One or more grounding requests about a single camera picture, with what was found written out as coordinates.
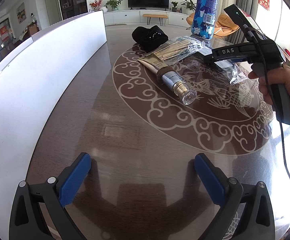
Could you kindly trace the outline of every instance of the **blue camouflage bottle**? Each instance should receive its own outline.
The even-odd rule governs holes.
[[[218,0],[197,0],[192,34],[205,40],[213,37],[217,5]]]

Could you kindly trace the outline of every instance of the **scratched table surface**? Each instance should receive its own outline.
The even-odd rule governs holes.
[[[197,91],[194,103],[184,106],[137,61],[144,51],[131,37],[136,27],[107,27],[108,42],[73,79],[45,124],[27,181],[57,176],[87,152],[92,169],[66,206],[87,239],[196,240],[219,209],[194,170],[192,159],[204,152],[227,177],[266,183],[280,239],[290,227],[290,181],[279,123],[258,82],[231,84],[224,73],[188,57],[173,66]],[[169,38],[191,34],[161,29]],[[290,126],[283,127],[290,170]],[[241,212],[224,239],[232,236]]]

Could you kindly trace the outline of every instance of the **hand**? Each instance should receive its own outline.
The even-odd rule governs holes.
[[[283,65],[284,67],[275,68],[267,73],[268,77],[268,84],[284,84],[288,94],[290,95],[290,67],[287,65]],[[254,71],[248,74],[250,79],[258,78]],[[266,87],[265,77],[259,78],[259,91],[263,94],[264,101],[269,104],[273,105],[272,99],[268,93],[268,89]]]

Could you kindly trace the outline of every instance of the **blue gripper pad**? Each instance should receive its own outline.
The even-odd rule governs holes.
[[[201,155],[196,155],[194,166],[214,204],[224,205],[226,201],[225,189]]]
[[[85,154],[60,188],[58,200],[62,207],[72,203],[90,169],[91,157],[88,154]]]

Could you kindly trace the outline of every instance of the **red poster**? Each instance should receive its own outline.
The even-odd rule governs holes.
[[[258,3],[269,11],[269,0],[258,0]]]
[[[9,34],[7,33],[6,26],[0,28],[0,34],[2,41],[6,41],[9,38]]]

